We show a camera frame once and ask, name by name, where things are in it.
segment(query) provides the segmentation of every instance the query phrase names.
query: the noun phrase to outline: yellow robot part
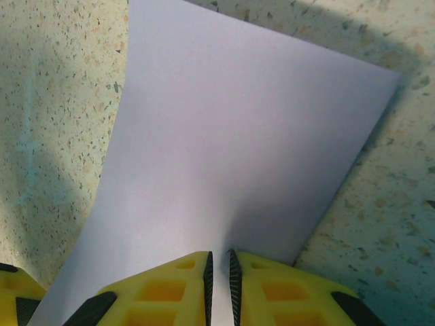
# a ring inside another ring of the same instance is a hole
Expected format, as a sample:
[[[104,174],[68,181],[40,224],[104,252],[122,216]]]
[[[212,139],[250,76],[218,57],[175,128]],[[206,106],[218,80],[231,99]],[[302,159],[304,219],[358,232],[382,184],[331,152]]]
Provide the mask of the yellow robot part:
[[[235,326],[384,325],[350,289],[251,254],[230,251]]]
[[[199,251],[111,284],[64,326],[209,326],[213,256]]]
[[[24,270],[0,263],[0,326],[25,326],[46,291]]]

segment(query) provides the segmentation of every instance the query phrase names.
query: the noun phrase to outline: speckled floor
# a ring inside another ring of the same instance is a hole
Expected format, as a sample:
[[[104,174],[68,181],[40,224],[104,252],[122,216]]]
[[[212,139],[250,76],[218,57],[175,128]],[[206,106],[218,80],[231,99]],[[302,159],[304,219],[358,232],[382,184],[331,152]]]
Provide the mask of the speckled floor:
[[[435,2],[192,2],[404,74],[296,265],[355,289],[388,325],[435,325]],[[45,286],[97,191],[127,5],[0,2],[0,261]]]

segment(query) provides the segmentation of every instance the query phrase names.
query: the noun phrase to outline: white paper sheet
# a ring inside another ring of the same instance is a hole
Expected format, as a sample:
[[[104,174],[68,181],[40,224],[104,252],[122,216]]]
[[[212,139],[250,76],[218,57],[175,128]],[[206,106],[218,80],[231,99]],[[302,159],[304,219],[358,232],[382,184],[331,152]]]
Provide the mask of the white paper sheet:
[[[295,259],[399,76],[178,0],[130,0],[128,36],[92,214],[29,325],[200,250],[213,324],[231,325],[225,252]]]

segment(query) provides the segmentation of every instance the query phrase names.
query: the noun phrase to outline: yellow plastic piece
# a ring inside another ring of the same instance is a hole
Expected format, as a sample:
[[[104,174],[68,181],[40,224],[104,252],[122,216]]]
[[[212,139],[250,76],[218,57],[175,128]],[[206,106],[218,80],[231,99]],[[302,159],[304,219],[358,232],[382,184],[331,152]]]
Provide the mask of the yellow plastic piece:
[[[203,273],[208,251],[199,251],[121,280],[99,291],[118,298],[98,326],[203,326]]]
[[[17,326],[16,298],[42,300],[46,293],[24,270],[0,270],[0,326]]]
[[[343,285],[251,254],[237,253],[243,272],[241,326],[354,326],[334,301]]]

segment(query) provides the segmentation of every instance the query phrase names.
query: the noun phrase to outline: floor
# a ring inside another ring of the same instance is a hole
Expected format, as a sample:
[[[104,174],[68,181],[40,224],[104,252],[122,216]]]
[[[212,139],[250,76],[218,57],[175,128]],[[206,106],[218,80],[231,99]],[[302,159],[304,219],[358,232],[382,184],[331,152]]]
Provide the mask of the floor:
[[[435,2],[191,2],[403,74],[296,266],[355,289],[388,325],[435,325]],[[5,0],[0,16],[0,261],[47,287],[97,191],[128,0]]]

